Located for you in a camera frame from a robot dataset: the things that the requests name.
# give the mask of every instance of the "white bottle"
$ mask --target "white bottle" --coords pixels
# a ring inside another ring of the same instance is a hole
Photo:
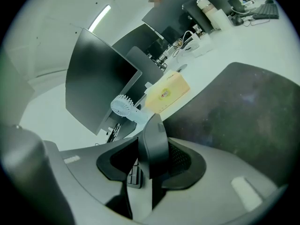
[[[204,14],[210,20],[211,25],[214,27],[214,29],[220,29],[218,24],[212,18],[212,15],[218,11],[215,8],[215,6],[208,0],[197,0],[197,6],[204,12]]]

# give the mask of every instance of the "ceiling light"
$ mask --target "ceiling light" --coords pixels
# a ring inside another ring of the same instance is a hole
[[[101,19],[105,16],[105,14],[108,13],[109,10],[111,10],[111,6],[106,5],[105,8],[101,11],[101,13],[98,15],[98,17],[94,20],[94,22],[92,23],[92,25],[89,28],[90,32],[93,32],[93,30],[95,29],[95,27],[98,25],[98,23],[101,21]]]

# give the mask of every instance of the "computer monitor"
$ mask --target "computer monitor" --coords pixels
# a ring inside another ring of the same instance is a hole
[[[145,95],[145,84],[147,82],[155,84],[163,75],[163,71],[142,52],[138,47],[130,49],[126,59],[134,64],[142,75],[126,93],[127,96],[136,104]]]
[[[151,58],[154,60],[159,59],[163,52],[168,48],[169,43],[166,39],[157,39],[148,48],[147,54],[151,54]]]
[[[162,0],[142,20],[173,44],[195,25],[182,10],[182,4],[187,1],[190,0]]]
[[[141,74],[112,47],[83,29],[67,70],[66,109],[97,135],[101,128],[108,129],[111,102],[126,94]]]
[[[126,34],[112,45],[112,47],[123,56],[126,56],[126,54],[134,46],[138,47],[145,53],[147,48],[157,39],[159,39],[159,36],[155,33],[155,31],[153,31],[148,25],[143,24]]]

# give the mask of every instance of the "cable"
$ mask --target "cable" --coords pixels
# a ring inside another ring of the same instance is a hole
[[[167,68],[168,67],[168,65],[165,63],[165,62],[163,62],[161,59],[158,59],[161,63],[163,63],[163,64],[165,64],[165,68]]]
[[[251,20],[251,26],[256,26],[256,25],[259,25],[259,24],[263,24],[263,23],[268,23],[270,20],[271,20],[271,18],[269,17],[269,20],[267,20],[267,21],[264,21],[264,22],[260,22],[260,23],[256,23],[256,24],[252,24],[252,22],[253,21],[256,21],[257,19],[253,19],[253,20]]]
[[[174,46],[173,44],[170,44],[171,46],[173,46],[173,47],[176,47],[176,48],[178,48],[178,46]]]
[[[177,52],[176,56],[179,54],[180,49],[181,49],[182,46],[184,45],[184,37],[186,36],[186,33],[187,33],[187,32],[189,32],[190,34],[193,35],[193,33],[192,33],[190,30],[187,30],[187,31],[184,33],[183,38],[182,38],[182,45],[181,45],[180,48],[178,49],[178,52]]]
[[[233,8],[231,8],[231,10],[232,10],[233,12],[235,12],[235,13],[238,13],[238,14],[248,14],[248,13],[251,13],[251,12],[257,10],[258,8],[259,8],[259,7],[255,7],[253,10],[248,10],[246,13],[240,13],[240,12],[237,12],[237,11],[235,11]]]
[[[249,27],[250,25],[251,25],[251,26],[256,26],[256,25],[259,25],[259,24],[268,23],[268,22],[271,20],[271,18],[269,17],[269,20],[264,21],[264,22],[259,22],[259,23],[256,23],[256,24],[252,24],[252,22],[253,22],[253,21],[256,21],[256,20],[257,20],[257,19],[254,19],[253,17],[251,17],[251,19],[243,20],[244,22],[245,22],[245,21],[250,21],[248,25],[244,25],[244,24],[243,24],[243,25],[244,25],[245,27]]]
[[[179,53],[179,49],[180,49],[180,48],[177,48],[177,49],[173,52],[173,55],[172,55],[172,56],[173,56],[174,58],[175,58],[176,55]]]

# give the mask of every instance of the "mouse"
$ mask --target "mouse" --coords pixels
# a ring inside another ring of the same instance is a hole
[[[236,15],[232,18],[232,23],[234,26],[240,26],[244,23],[244,21],[239,15]]]
[[[264,3],[274,3],[273,0],[266,0]]]

